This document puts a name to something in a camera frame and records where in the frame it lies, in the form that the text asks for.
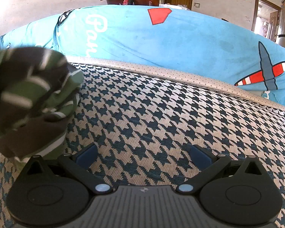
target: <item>green striped cloth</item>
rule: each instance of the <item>green striped cloth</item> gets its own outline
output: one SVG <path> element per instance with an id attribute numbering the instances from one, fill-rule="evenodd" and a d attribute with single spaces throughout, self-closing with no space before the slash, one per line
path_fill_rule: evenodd
<path id="1" fill-rule="evenodd" d="M 39 47 L 0 51 L 0 152 L 22 168 L 32 155 L 64 152 L 84 81 L 63 54 Z"/>

